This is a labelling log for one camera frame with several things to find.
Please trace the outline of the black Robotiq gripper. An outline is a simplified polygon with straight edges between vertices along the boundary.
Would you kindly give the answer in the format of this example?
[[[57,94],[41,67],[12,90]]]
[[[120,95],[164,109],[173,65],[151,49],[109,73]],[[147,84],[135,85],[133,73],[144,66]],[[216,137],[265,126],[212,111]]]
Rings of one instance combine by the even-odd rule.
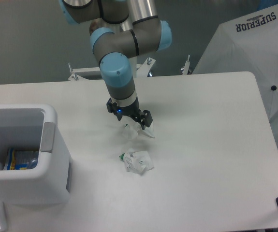
[[[125,107],[118,106],[116,102],[113,102],[112,99],[109,98],[108,102],[106,103],[106,107],[107,111],[111,114],[114,114],[118,121],[120,121],[123,116],[127,116],[139,123],[143,130],[146,127],[149,128],[153,122],[150,111],[140,111],[138,98],[136,98],[131,105]]]

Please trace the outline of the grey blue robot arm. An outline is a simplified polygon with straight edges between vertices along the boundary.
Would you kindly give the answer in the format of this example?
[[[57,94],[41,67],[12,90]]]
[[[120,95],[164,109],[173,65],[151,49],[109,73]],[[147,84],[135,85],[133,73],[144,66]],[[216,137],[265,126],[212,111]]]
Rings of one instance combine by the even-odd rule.
[[[111,25],[127,20],[132,28],[114,33],[101,26],[90,35],[90,46],[98,62],[110,99],[106,106],[118,120],[124,116],[142,129],[153,122],[148,110],[141,111],[135,89],[130,58],[168,48],[172,32],[166,21],[159,20],[153,0],[61,0],[60,7],[70,24],[101,19]]]

